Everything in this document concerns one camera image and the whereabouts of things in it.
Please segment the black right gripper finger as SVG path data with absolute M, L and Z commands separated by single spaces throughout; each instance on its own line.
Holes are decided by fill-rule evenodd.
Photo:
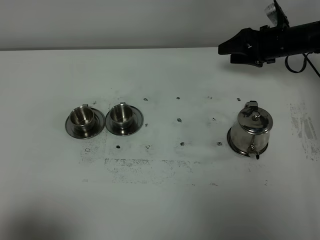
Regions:
M 253 30 L 251 28 L 242 29 L 234 37 L 221 43 L 218 46 L 218 54 L 219 55 L 231 55 L 231 54 L 245 55 L 248 49 L 252 47 L 252 43 L 251 43 L 252 33 L 253 33 Z
M 231 64 L 239 64 L 239 65 L 250 65 L 255 67 L 262 67 L 263 63 L 260 62 L 258 59 L 242 55 L 242 54 L 231 54 L 230 55 L 230 63 Z

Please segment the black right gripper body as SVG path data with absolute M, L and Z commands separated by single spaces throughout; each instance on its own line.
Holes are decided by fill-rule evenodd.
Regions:
M 318 21 L 293 27 L 272 27 L 250 30 L 246 40 L 251 65 L 274 63 L 276 58 L 320 51 Z

